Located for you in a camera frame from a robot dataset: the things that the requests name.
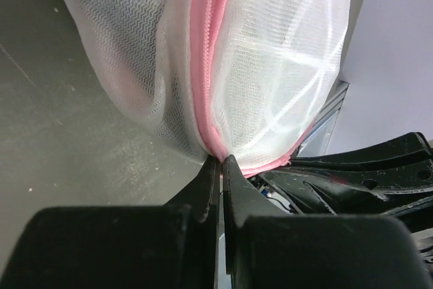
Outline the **white mesh laundry bag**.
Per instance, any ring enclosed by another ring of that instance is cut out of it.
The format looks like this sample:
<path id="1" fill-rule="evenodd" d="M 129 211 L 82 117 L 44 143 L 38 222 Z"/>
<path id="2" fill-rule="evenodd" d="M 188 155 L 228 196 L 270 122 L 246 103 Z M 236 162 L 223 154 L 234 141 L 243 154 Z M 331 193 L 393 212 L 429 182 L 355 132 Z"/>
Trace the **white mesh laundry bag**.
<path id="1" fill-rule="evenodd" d="M 194 161 L 289 163 L 338 77 L 350 0 L 64 0 L 112 102 Z"/>

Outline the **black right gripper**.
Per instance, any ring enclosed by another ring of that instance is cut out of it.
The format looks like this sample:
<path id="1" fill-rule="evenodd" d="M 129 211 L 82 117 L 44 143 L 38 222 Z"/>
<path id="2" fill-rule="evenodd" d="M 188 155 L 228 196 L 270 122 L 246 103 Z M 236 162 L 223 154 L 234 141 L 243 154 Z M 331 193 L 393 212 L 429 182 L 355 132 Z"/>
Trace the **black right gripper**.
<path id="1" fill-rule="evenodd" d="M 387 215 L 413 232 L 432 228 L 432 147 L 418 132 L 368 148 L 297 157 L 259 174 L 295 214 Z"/>

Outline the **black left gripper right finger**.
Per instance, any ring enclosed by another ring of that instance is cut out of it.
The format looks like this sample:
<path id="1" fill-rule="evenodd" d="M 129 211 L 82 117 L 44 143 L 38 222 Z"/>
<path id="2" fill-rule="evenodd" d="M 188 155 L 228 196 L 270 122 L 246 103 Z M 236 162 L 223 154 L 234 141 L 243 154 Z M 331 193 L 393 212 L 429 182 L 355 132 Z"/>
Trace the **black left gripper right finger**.
<path id="1" fill-rule="evenodd" d="M 223 163 L 233 288 L 431 288 L 412 235 L 392 217 L 290 215 Z"/>

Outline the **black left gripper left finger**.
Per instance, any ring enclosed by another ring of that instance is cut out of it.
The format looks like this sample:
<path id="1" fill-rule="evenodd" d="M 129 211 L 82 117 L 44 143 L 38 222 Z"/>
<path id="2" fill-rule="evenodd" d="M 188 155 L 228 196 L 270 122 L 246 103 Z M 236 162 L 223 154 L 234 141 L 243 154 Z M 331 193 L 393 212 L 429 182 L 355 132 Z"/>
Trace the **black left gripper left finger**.
<path id="1" fill-rule="evenodd" d="M 26 224 L 2 288 L 214 288 L 219 164 L 162 206 L 69 206 Z"/>

